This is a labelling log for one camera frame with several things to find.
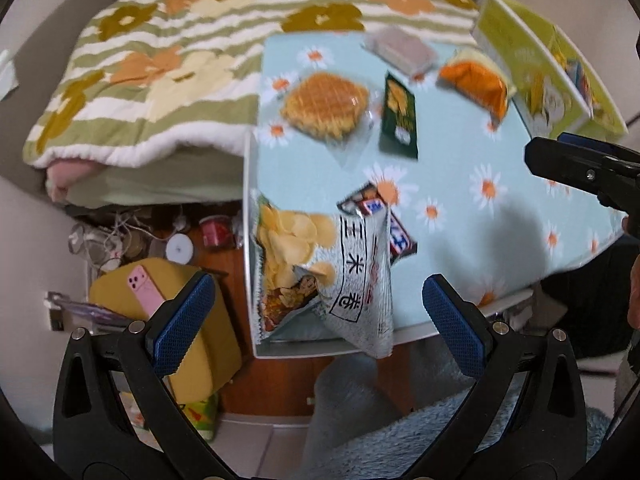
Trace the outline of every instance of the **light blue tablecloth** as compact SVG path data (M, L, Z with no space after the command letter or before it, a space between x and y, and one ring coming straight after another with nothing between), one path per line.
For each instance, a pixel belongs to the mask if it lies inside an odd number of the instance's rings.
M283 209L334 213L337 202L369 179L396 183L400 203L394 210L418 241L418 253L392 267L396 328L429 320L420 292L430 274L442 273L463 298L479 303L483 296L499 298L580 266L619 237L621 213L603 208L594 196L529 173L523 161L529 134L513 105L492 132L487 111L436 85L435 72L409 86L415 93L418 161L380 153L377 127L358 163L348 168L324 144L295 130L271 136L270 125L281 122L270 90L273 78L292 79L326 67L371 80L381 90L389 70L407 83L361 42L358 33L287 34L266 41L254 164L260 192ZM455 50L433 47L440 64ZM311 51L322 60L315 55L311 63ZM495 199L487 200L492 195ZM436 221L424 214L430 205L438 210ZM287 338L295 338L303 331L300 325L312 319L299 318L298 328L284 328Z

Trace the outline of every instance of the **pink iphone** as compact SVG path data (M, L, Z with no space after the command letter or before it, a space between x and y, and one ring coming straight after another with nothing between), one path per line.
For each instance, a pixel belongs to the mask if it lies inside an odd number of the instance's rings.
M142 265L136 266L127 279L127 285L136 295L143 310L153 316L164 303L164 298Z

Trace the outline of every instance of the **white round lid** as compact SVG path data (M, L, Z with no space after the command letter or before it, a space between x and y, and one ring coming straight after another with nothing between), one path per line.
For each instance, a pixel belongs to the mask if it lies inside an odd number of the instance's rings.
M173 235L166 243L166 259L176 264L186 265L193 258L193 242L187 235Z

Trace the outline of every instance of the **blue gripper pad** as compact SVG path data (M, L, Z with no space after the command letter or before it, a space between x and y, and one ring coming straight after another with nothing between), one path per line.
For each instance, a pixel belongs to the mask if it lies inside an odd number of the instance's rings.
M494 344L482 313L474 304L460 298L441 274L425 280L422 304L460 371L467 377L479 378Z
M172 302L179 304L168 306L169 302L165 302L151 318L153 322L156 314L160 314L160 310L165 305L175 310L164 329L153 339L152 362L154 372L159 377L177 372L184 355L213 307L216 295L216 285L213 278L204 272L199 275L200 277L195 284L191 283L192 278L172 300Z

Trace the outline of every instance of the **person's hand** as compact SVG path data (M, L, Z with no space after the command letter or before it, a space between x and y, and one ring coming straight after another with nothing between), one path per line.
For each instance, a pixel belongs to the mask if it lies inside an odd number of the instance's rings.
M626 232L628 217L622 220L622 228ZM640 256L631 267L631 294L629 295L629 312L626 319L633 328L640 329Z

